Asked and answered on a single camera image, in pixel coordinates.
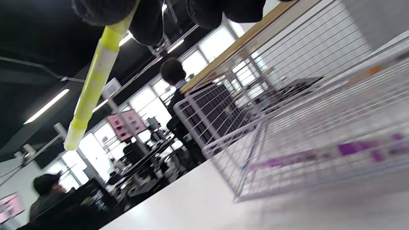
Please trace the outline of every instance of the white wall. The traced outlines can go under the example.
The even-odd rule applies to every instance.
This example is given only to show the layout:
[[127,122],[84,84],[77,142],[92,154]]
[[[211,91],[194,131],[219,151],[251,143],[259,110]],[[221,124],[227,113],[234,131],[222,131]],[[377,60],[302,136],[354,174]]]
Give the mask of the white wall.
[[[20,164],[17,159],[0,162],[0,176],[16,168]],[[22,198],[26,211],[15,217],[20,225],[28,223],[29,208],[37,199],[38,194],[32,187],[34,178],[41,175],[40,167],[34,162],[23,168],[11,180],[0,188],[0,198],[17,192]],[[0,183],[7,177],[0,178]]]

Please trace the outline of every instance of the purple item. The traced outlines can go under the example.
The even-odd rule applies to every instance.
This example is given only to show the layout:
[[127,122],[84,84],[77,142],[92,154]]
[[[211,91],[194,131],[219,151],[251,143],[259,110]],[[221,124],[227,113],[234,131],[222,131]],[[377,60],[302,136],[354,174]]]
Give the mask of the purple item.
[[[405,136],[401,133],[395,133],[390,136],[390,142],[401,141],[405,139]],[[340,144],[337,146],[339,154],[341,156],[348,156],[355,153],[359,153],[361,151],[372,149],[370,155],[375,162],[381,162],[386,160],[385,155],[382,153],[380,149],[376,149],[376,147],[381,146],[380,140],[364,140],[364,141],[354,141],[350,143]],[[388,148],[388,155],[400,155],[409,153],[409,143],[397,143],[393,146]],[[318,158],[327,159],[330,158],[331,154],[325,153],[321,156],[315,154],[315,150],[308,150],[299,153],[293,153],[286,156],[279,156],[276,158],[268,159],[261,163],[255,163],[250,165],[251,170],[257,170],[259,168],[266,168],[266,167],[281,167],[287,165],[293,165],[296,163],[307,162],[312,160],[317,160]]]
[[342,156],[355,154],[362,150],[380,146],[379,140],[357,141],[338,145],[338,150]]

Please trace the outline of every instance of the yellow-green tube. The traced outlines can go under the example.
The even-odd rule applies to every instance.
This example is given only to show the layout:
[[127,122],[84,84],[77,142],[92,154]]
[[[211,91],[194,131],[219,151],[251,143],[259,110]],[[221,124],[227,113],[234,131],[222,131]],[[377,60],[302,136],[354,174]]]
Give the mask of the yellow-green tube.
[[135,9],[128,17],[117,24],[105,26],[92,58],[87,79],[79,96],[78,104],[74,111],[74,118],[68,128],[67,138],[64,142],[64,148],[67,151],[76,150],[84,137],[88,122],[92,117],[92,111],[97,106],[103,87],[117,59],[119,42],[128,31],[130,22],[139,5],[139,0],[137,1]]

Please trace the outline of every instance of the computer monitor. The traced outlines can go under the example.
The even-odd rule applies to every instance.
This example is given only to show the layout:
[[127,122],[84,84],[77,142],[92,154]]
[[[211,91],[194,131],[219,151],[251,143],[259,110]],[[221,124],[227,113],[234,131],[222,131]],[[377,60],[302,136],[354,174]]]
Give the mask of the computer monitor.
[[0,224],[25,211],[21,197],[17,193],[0,199]]

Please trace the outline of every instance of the wire grid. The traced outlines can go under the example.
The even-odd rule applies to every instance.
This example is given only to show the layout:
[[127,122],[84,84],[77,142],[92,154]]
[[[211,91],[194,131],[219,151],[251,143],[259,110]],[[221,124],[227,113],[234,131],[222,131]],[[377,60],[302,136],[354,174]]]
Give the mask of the wire grid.
[[[343,3],[323,0],[225,76],[190,92],[175,111],[238,200],[378,172],[406,160],[388,151],[406,146],[407,61],[330,89],[307,107],[272,113],[371,52]],[[303,90],[285,95],[300,84]],[[380,144],[339,153],[356,141]],[[281,165],[266,167],[272,159]]]
[[[331,77],[372,52],[347,8],[339,0],[323,0],[252,54],[264,78],[282,98],[283,90],[318,77]],[[258,76],[249,64],[233,69],[244,84]],[[255,98],[265,90],[247,92]],[[278,103],[276,98],[271,104]]]
[[[290,115],[254,121],[204,152],[214,155],[211,160],[239,200],[397,169],[409,163],[408,76],[406,60]],[[394,140],[394,135],[401,138]],[[380,144],[346,156],[339,153],[341,144],[360,140]],[[394,154],[397,146],[400,153]],[[376,161],[375,153],[384,159]],[[286,158],[289,162],[282,160],[280,166],[262,166],[294,155],[296,161]]]
[[175,111],[203,148],[276,109],[299,92],[294,87],[302,84],[309,92],[322,76],[351,67],[369,52],[343,3],[323,0],[213,85],[189,92]]

